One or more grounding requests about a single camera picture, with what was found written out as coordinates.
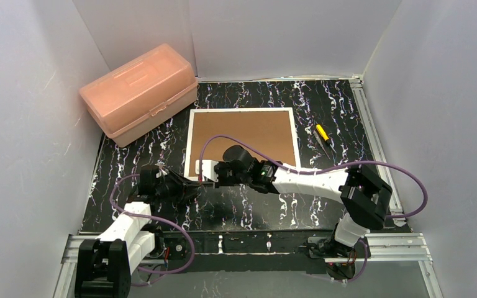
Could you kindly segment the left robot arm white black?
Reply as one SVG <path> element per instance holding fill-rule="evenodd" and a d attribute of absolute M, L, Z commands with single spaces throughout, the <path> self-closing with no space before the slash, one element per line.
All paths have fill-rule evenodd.
<path fill-rule="evenodd" d="M 152 205 L 161 199 L 186 204 L 198 195 L 200 185 L 158 165 L 145 166 L 116 182 L 109 201 L 119 215 L 102 234 L 81 242 L 75 297 L 127 297 L 132 274 L 157 248 L 157 236 L 148 229 L 152 222 L 173 227 L 187 240 L 189 258 L 171 273 L 187 269 L 194 260 L 193 239 L 177 223 L 153 215 Z"/>

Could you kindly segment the yellow handled screwdriver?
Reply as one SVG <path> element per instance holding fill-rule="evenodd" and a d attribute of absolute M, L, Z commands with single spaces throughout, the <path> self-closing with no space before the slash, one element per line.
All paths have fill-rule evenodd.
<path fill-rule="evenodd" d="M 320 125 L 320 124 L 316 124 L 316 132 L 321 136 L 321 138 L 323 139 L 324 143 L 327 144 L 329 146 L 329 148 L 334 152 L 336 153 L 336 150 L 334 148 L 334 145 L 329 137 L 329 135 L 327 134 L 327 132 L 325 131 L 325 129 Z"/>

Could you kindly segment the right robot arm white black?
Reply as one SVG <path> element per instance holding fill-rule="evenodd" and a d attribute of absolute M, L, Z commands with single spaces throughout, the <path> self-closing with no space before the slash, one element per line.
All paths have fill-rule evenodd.
<path fill-rule="evenodd" d="M 228 148 L 222 161 L 203 160 L 199 170 L 216 187 L 243 184 L 263 194 L 303 194 L 343 204 L 347 213 L 337 224 L 331 243 L 345 247 L 353 247 L 370 230 L 384 227 L 393 193 L 367 165 L 322 173 L 259 161 L 240 145 Z"/>

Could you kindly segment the white picture frame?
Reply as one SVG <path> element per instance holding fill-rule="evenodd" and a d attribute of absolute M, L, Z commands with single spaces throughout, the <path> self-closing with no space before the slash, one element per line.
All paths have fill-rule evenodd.
<path fill-rule="evenodd" d="M 191 110 L 185 177 L 197 180 L 195 161 L 203 145 L 215 135 L 228 135 L 276 161 L 301 166 L 297 125 L 291 107 Z"/>

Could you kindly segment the clear grey screwdriver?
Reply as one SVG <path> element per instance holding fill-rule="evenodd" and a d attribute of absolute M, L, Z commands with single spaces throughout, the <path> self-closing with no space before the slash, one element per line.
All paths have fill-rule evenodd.
<path fill-rule="evenodd" d="M 321 152 L 325 154 L 325 156 L 330 159 L 330 156 L 329 156 L 329 151 L 326 149 L 325 147 L 325 143 L 324 143 L 324 140 L 322 139 L 322 137 L 314 130 L 313 131 L 313 136 L 317 142 L 317 144 L 319 145 L 319 148 L 321 149 Z"/>

